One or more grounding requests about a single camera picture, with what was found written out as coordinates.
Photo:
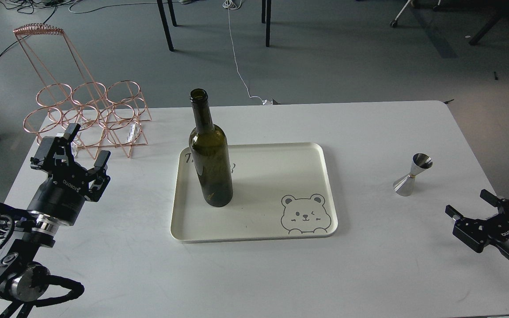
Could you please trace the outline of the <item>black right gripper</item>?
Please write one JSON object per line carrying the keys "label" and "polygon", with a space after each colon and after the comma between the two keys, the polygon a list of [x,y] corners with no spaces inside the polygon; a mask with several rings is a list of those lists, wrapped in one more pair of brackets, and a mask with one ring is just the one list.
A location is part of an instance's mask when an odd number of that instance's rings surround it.
{"label": "black right gripper", "polygon": [[[455,220],[452,233],[477,253],[481,253],[484,247],[491,244],[509,261],[509,199],[498,198],[486,189],[481,190],[479,197],[497,208],[499,213],[486,220],[469,219],[451,205],[447,205],[445,213]],[[489,230],[484,230],[487,223]]]}

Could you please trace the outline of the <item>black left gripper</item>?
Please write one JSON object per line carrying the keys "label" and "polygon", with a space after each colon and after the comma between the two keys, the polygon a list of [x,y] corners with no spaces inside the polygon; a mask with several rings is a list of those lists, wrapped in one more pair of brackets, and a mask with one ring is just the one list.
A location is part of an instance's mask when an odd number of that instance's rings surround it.
{"label": "black left gripper", "polygon": [[69,124],[62,136],[44,137],[30,158],[30,168],[45,171],[48,176],[31,199],[28,211],[53,217],[68,226],[74,225],[86,201],[101,199],[110,181],[106,171],[111,151],[99,151],[85,179],[78,172],[71,143],[80,127]]}

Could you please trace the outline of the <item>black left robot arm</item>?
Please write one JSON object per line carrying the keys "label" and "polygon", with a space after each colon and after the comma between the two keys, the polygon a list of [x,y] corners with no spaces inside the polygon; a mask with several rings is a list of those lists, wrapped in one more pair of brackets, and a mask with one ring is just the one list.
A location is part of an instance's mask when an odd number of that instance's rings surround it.
{"label": "black left robot arm", "polygon": [[34,261],[41,247],[54,246],[59,226],[72,226],[85,202],[97,202],[110,177],[109,151],[99,151],[91,169],[79,165],[72,153],[81,125],[70,124],[61,135],[42,139],[30,166],[47,173],[26,209],[0,202],[0,299],[10,302],[0,314],[26,318],[34,307],[79,298],[83,284],[50,273]]}

